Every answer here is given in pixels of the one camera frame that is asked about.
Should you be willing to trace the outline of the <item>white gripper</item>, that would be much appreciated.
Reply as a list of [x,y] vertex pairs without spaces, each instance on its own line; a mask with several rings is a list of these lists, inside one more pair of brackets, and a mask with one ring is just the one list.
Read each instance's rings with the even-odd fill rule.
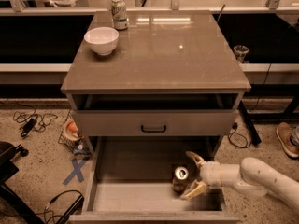
[[180,196],[181,200],[189,201],[204,193],[207,186],[210,188],[221,187],[221,165],[215,161],[205,161],[198,154],[187,151],[186,155],[192,159],[198,169],[202,181],[194,180],[192,184]]

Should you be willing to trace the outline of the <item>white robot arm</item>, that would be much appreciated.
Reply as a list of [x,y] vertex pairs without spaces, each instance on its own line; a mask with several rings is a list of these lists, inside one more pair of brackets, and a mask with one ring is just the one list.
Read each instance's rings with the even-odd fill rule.
[[299,183],[267,163],[246,157],[240,164],[222,164],[205,161],[198,154],[187,151],[199,170],[200,181],[194,179],[181,195],[182,200],[191,200],[208,189],[230,188],[243,195],[264,196],[273,192],[281,201],[299,212]]

